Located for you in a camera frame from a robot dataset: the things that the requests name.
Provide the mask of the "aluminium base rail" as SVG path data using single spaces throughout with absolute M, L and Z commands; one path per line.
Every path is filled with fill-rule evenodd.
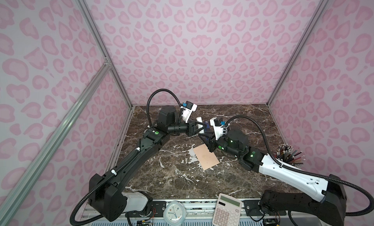
M 241 210 L 239 219 L 240 226 L 274 226 L 276 220 L 280 220 L 281 226 L 292 226 L 293 223 L 288 217 L 287 212 L 280 212 L 280 216 L 266 215 L 263 219 L 260 219 L 260 215 L 255 215 L 255 210 L 252 210 L 250 216 L 246 215 L 246 211 L 259 202 L 259 198 L 241 199 L 244 201 L 244 205 Z M 150 219 L 149 216 L 144 217 L 148 219 L 145 223 L 147 226 L 167 226 L 167 221 L 163 218 L 163 212 L 165 207 L 171 203 L 172 199 L 157 199 L 156 200 L 156 216 Z M 212 226 L 213 225 L 213 213 L 215 211 L 216 199 L 178 199 L 182 205 L 184 205 L 187 216 L 183 222 L 183 226 Z M 326 224 L 320 221 L 317 217 L 301 213 L 291 212 L 293 221 L 298 226 L 325 226 Z M 126 215 L 121 215 L 118 219 L 113 222 L 109 222 L 105 218 L 99 219 L 90 223 L 90 226 L 127 226 Z

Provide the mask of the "white calculator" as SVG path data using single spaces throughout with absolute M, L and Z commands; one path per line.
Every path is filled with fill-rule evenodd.
M 238 226 L 243 202 L 229 195 L 220 193 L 213 214 L 214 226 Z

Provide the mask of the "beige envelope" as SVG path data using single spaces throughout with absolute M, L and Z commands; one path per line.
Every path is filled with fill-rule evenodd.
M 203 170 L 210 169 L 220 163 L 215 153 L 211 153 L 205 144 L 193 148 L 193 151 Z

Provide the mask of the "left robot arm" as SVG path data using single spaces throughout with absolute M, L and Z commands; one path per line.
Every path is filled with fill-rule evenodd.
M 171 136 L 193 136 L 202 131 L 202 122 L 190 120 L 197 105 L 187 101 L 180 109 L 182 113 L 178 116 L 175 107 L 163 106 L 157 121 L 144 132 L 137 147 L 110 171 L 104 175 L 96 174 L 91 178 L 88 204 L 99 213 L 99 218 L 112 222 L 123 213 L 137 212 L 147 216 L 152 212 L 153 199 L 147 193 L 123 191 L 140 167 L 159 152 Z

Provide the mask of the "white round clock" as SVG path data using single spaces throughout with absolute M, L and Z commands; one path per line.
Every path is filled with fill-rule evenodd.
M 169 226 L 181 226 L 187 217 L 187 210 L 184 205 L 178 201 L 172 201 L 167 204 L 163 218 Z

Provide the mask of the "white glue stick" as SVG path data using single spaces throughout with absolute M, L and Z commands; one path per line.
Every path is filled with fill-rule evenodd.
M 205 124 L 202 121 L 201 117 L 196 118 L 197 123 L 197 128 L 198 128 L 198 133 L 203 134 L 205 132 Z

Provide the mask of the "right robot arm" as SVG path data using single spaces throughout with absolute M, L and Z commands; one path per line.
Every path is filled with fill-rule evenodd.
M 213 132 L 199 134 L 210 152 L 220 149 L 237 157 L 247 170 L 276 178 L 296 189 L 299 193 L 264 191 L 255 208 L 263 214 L 295 211 L 314 215 L 326 225 L 342 226 L 346 214 L 346 193 L 341 184 L 320 177 L 289 170 L 289 165 L 278 165 L 270 154 L 252 146 L 240 130 L 230 130 L 219 139 Z

